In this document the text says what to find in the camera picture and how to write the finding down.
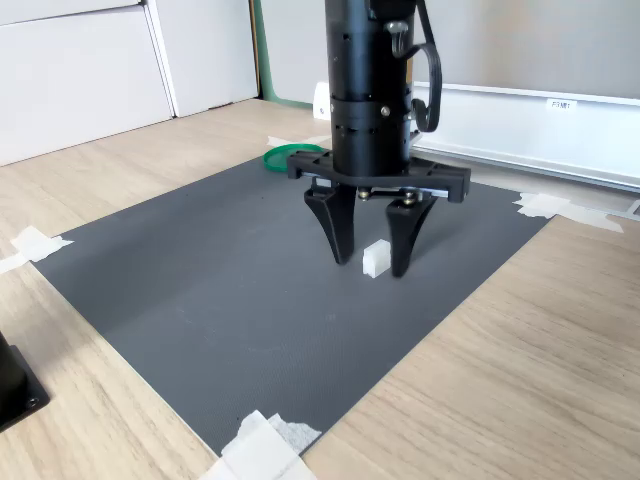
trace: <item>white cabinet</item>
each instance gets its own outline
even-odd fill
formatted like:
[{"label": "white cabinet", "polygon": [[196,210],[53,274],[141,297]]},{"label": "white cabinet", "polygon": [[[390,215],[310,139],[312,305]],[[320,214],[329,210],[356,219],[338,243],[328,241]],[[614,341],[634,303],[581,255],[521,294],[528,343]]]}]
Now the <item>white cabinet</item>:
[{"label": "white cabinet", "polygon": [[141,6],[0,27],[0,165],[171,118]]},{"label": "white cabinet", "polygon": [[149,0],[177,116],[258,95],[247,0]]},{"label": "white cabinet", "polygon": [[0,25],[135,5],[139,0],[2,0]]}]

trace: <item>white tape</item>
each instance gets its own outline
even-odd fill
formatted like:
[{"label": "white tape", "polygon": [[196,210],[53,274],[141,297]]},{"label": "white tape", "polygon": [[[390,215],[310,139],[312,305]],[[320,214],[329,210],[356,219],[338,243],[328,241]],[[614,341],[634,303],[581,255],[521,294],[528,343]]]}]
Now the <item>white tape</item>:
[{"label": "white tape", "polygon": [[609,220],[606,212],[574,205],[566,198],[554,197],[544,193],[521,193],[520,197],[520,200],[513,203],[522,205],[518,213],[522,213],[527,217],[551,218],[554,215],[561,215],[575,222],[584,223],[585,225],[623,233],[622,227],[616,222]]},{"label": "white tape", "polygon": [[313,145],[317,145],[318,143],[325,142],[331,138],[331,135],[321,135],[318,137],[309,137],[304,140],[300,140],[299,142],[292,142],[290,140],[284,140],[278,137],[268,137],[267,145],[271,147],[282,147],[284,145],[292,145],[294,143],[311,143]]},{"label": "white tape", "polygon": [[60,236],[49,238],[37,228],[29,226],[11,240],[11,244],[18,253],[0,260],[0,273],[14,270],[29,261],[39,262],[72,243],[69,240],[63,240]]},{"label": "white tape", "polygon": [[[295,440],[295,448],[280,430]],[[201,480],[315,480],[298,454],[318,435],[307,425],[287,424],[279,415],[267,421],[255,411],[242,421],[236,438]]]},{"label": "white tape", "polygon": [[276,413],[269,419],[269,424],[280,434],[285,442],[300,455],[304,450],[320,436],[320,432],[314,430],[306,423],[287,423],[280,414]]}]

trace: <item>wood grain surface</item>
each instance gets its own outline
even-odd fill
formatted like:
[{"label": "wood grain surface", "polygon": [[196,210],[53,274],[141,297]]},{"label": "wood grain surface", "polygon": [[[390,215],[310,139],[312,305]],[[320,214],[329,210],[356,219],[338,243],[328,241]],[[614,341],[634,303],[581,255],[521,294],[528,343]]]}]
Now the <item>wood grain surface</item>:
[{"label": "wood grain surface", "polygon": [[[0,255],[329,132],[251,100],[0,168]],[[552,220],[304,457],[333,479],[640,478],[640,223]],[[52,395],[0,434],[1,479],[197,479],[215,455],[26,265],[0,330]]]},{"label": "wood grain surface", "polygon": [[319,478],[640,478],[640,223],[552,220],[325,435]]}]

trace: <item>green ring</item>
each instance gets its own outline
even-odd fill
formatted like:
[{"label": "green ring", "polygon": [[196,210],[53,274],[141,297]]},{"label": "green ring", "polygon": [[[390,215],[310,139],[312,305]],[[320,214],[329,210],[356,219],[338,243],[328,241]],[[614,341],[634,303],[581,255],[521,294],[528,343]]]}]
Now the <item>green ring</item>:
[{"label": "green ring", "polygon": [[287,158],[299,150],[308,152],[324,152],[324,148],[311,143],[292,143],[273,148],[264,154],[262,161],[264,166],[273,172],[287,171]]}]

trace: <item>small white block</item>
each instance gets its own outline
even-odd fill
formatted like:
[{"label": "small white block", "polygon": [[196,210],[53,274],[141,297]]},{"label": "small white block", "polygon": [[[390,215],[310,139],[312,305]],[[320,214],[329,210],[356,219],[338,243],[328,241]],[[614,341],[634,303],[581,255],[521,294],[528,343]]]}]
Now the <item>small white block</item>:
[{"label": "small white block", "polygon": [[378,240],[376,243],[364,249],[362,257],[362,273],[376,278],[391,267],[391,244],[386,240]]}]

